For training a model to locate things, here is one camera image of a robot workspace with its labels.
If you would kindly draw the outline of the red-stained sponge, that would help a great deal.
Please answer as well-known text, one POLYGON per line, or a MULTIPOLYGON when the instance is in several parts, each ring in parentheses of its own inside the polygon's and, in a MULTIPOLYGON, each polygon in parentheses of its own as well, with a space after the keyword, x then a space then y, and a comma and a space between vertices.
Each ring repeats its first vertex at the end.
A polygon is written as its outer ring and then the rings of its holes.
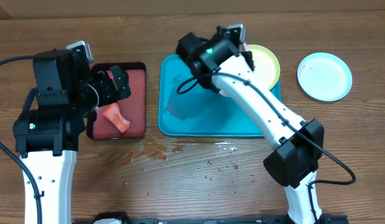
POLYGON ((121 133, 125 133, 132 126, 132 122, 121 114, 117 103, 110 104, 103 112, 103 116, 112 122, 121 133))

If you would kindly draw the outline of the white plate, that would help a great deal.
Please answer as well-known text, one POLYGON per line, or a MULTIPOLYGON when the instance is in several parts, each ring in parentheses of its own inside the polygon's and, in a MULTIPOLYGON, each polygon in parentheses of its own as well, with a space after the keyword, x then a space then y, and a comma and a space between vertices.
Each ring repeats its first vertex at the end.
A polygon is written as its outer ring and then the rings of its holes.
MULTIPOLYGON (((243 43, 239 46, 239 51, 240 51, 240 52, 248 51, 248 45, 247 45, 245 42, 243 42, 243 43)), ((219 91, 219 94, 221 94, 222 96, 228 97, 228 94, 227 94, 225 91, 223 91, 223 90, 220 90, 220 91, 219 91)))

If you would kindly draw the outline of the yellow-green plate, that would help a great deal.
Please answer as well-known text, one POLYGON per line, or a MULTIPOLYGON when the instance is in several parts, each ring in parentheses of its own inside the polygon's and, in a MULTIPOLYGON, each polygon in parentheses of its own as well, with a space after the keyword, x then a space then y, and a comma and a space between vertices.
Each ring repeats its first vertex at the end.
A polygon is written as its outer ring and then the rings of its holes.
POLYGON ((271 90, 280 77, 280 65, 277 57, 269 49, 260 45, 249 44, 248 50, 253 56, 254 75, 258 77, 262 85, 271 90))

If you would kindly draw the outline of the light blue plate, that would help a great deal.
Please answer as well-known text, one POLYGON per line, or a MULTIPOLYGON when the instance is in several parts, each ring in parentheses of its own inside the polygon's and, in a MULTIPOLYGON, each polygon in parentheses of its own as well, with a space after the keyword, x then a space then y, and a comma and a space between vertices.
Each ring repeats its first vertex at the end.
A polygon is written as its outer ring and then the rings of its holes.
POLYGON ((311 98, 331 102, 344 98, 353 84, 352 73, 339 57, 318 52, 306 56, 297 69, 297 81, 311 98))

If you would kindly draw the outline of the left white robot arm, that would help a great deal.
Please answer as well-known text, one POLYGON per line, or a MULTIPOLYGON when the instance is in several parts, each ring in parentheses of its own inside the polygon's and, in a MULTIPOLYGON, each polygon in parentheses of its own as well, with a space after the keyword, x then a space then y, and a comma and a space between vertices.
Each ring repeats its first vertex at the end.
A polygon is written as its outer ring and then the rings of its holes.
POLYGON ((93 56, 81 41, 34 55, 37 86, 13 125, 24 172, 25 222, 71 223, 72 180, 84 119, 100 106, 131 95, 128 75, 118 67, 92 72, 93 56))

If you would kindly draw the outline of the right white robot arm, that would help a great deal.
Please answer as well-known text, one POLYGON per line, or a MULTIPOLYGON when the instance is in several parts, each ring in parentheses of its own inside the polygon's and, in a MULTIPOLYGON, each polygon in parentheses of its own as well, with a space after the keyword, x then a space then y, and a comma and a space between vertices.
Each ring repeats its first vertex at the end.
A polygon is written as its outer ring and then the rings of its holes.
POLYGON ((216 28, 210 39, 190 32, 178 41, 177 55, 195 83, 223 91, 254 121, 273 152, 264 160, 270 176, 284 187, 293 223, 318 223, 314 180, 322 153, 324 130, 317 120, 306 122, 265 87, 254 71, 253 53, 240 51, 243 25, 216 28))

